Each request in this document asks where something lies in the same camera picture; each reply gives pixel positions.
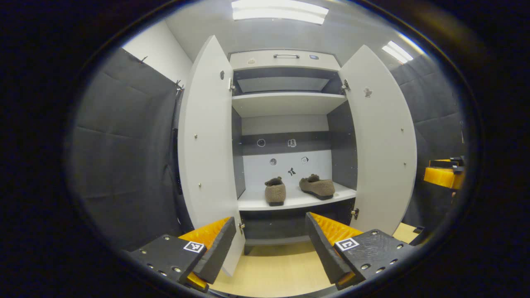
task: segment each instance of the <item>ceiling light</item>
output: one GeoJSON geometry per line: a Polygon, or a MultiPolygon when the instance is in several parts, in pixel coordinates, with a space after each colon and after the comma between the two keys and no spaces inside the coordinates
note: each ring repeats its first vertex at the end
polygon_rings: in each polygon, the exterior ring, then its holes
{"type": "Polygon", "coordinates": [[[328,9],[294,0],[238,0],[232,2],[234,20],[291,19],[322,25],[328,9]]]}
{"type": "Polygon", "coordinates": [[[401,39],[403,39],[406,43],[408,43],[409,46],[411,46],[414,50],[416,50],[416,52],[420,53],[421,55],[425,54],[425,52],[420,47],[418,47],[418,45],[414,43],[414,41],[410,40],[408,37],[406,37],[405,35],[401,33],[398,33],[398,35],[399,37],[401,37],[401,39]]]}
{"type": "Polygon", "coordinates": [[[408,61],[412,60],[412,56],[405,52],[400,46],[396,45],[392,40],[388,42],[388,46],[396,50],[401,56],[405,57],[408,61]]]}
{"type": "Polygon", "coordinates": [[[389,46],[384,46],[383,47],[383,51],[389,53],[390,55],[392,55],[394,58],[396,58],[397,60],[399,60],[403,64],[408,62],[408,60],[405,57],[403,57],[400,54],[398,54],[398,52],[396,52],[395,50],[391,49],[389,46]]]}

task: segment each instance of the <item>sticker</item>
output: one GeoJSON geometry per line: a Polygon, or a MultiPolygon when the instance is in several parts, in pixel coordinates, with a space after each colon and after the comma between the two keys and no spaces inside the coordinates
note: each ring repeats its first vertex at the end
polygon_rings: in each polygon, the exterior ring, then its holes
{"type": "Polygon", "coordinates": [[[365,98],[370,98],[370,95],[372,94],[370,88],[366,87],[363,91],[365,92],[365,98]]]}
{"type": "Polygon", "coordinates": [[[202,243],[196,243],[196,242],[190,241],[188,242],[188,244],[186,244],[186,246],[183,249],[193,251],[196,253],[200,253],[203,247],[204,247],[204,244],[202,243]]]}
{"type": "Polygon", "coordinates": [[[340,248],[340,250],[345,251],[350,248],[354,248],[359,245],[357,241],[355,241],[353,238],[344,239],[342,241],[337,241],[335,244],[340,248]]]}

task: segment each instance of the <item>wooden floor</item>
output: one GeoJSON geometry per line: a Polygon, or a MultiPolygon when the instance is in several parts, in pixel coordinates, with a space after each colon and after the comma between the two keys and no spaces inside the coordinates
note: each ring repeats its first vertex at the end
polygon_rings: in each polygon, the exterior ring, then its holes
{"type": "MultiPolygon", "coordinates": [[[[410,243],[413,226],[400,224],[394,237],[410,243]]],[[[333,286],[310,242],[262,246],[241,256],[233,277],[222,270],[212,290],[251,297],[287,297],[333,286]]]]}

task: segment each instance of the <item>drawer handle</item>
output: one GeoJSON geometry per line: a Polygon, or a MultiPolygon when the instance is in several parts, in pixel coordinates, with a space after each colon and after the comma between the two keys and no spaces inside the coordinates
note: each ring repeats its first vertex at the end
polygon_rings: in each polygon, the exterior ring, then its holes
{"type": "Polygon", "coordinates": [[[278,58],[278,56],[295,56],[296,59],[300,58],[300,55],[295,55],[295,54],[275,54],[273,55],[274,58],[278,58]]]}

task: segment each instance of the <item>cabinet shelf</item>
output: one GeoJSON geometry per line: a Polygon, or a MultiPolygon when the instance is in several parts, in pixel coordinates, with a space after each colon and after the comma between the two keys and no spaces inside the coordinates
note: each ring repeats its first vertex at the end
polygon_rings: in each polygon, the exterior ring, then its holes
{"type": "Polygon", "coordinates": [[[314,92],[271,92],[232,97],[232,106],[243,117],[327,115],[346,101],[344,95],[314,92]]]}
{"type": "Polygon", "coordinates": [[[302,208],[316,205],[324,205],[337,201],[355,198],[355,190],[333,183],[335,193],[338,194],[331,199],[319,200],[312,195],[304,193],[298,185],[285,185],[287,197],[282,206],[269,206],[265,200],[265,186],[249,186],[243,192],[237,204],[239,211],[274,211],[282,209],[302,208]]]}

